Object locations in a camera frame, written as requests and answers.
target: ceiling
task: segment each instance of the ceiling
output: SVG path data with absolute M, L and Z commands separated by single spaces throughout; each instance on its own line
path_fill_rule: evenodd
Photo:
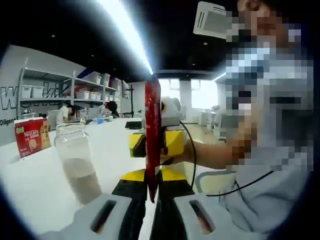
M 225 39 L 193 34 L 198 0 L 122 0 L 137 29 L 150 65 L 165 77 L 213 79 L 232 46 Z M 207 1 L 234 9 L 236 1 Z M 96 0 L 33 0 L 8 5 L 14 15 L 5 34 L 13 45 L 40 50 L 127 82 L 145 81 L 147 68 L 133 54 Z

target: nescafe box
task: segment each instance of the nescafe box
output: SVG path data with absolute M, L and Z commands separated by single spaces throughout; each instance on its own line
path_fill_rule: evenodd
M 46 118 L 16 123 L 14 130 L 21 158 L 51 146 Z

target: desk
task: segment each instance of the desk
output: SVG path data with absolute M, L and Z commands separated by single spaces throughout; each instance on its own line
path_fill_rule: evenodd
M 127 121 L 139 120 L 118 118 L 85 127 L 89 134 L 92 163 L 104 193 L 111 193 L 125 173 L 146 168 L 144 158 L 130 157 L 128 136 L 135 130 L 125 129 Z M 18 216 L 37 235 L 65 228 L 82 207 L 64 176 L 54 147 L 55 136 L 55 131 L 49 133 L 52 147 L 23 160 L 19 157 L 16 142 L 0 147 L 3 190 Z

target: fluorescent light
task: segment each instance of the fluorescent light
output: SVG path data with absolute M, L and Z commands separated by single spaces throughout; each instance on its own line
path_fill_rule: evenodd
M 216 80 L 222 78 L 223 76 L 225 76 L 226 74 L 227 74 L 227 73 L 224 72 L 224 73 L 222 73 L 220 76 L 217 76 L 217 77 L 216 77 L 215 79 L 213 79 L 212 81 L 216 81 Z
M 142 40 L 136 31 L 128 13 L 119 0 L 98 0 L 103 8 L 112 17 L 114 23 L 118 26 L 119 31 L 124 36 L 125 40 L 131 46 L 132 50 L 142 60 L 143 64 L 148 68 L 149 73 L 152 75 L 154 72 L 147 59 L 146 52 Z

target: gray shirt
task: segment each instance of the gray shirt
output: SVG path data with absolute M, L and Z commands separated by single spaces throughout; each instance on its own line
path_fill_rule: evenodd
M 228 104 L 230 99 L 243 100 L 240 91 L 250 92 L 252 109 L 262 109 L 257 145 L 252 146 L 250 156 L 233 166 L 235 181 L 241 187 L 274 172 L 220 197 L 220 204 L 241 229 L 267 234 L 286 219 L 312 168 L 313 144 L 307 123 L 313 107 L 312 65 L 299 50 L 252 47 L 228 61 L 226 72 L 227 114 L 235 116 L 236 112 L 238 119 L 243 118 L 241 111 L 230 110 Z M 237 189 L 236 183 L 225 191 Z

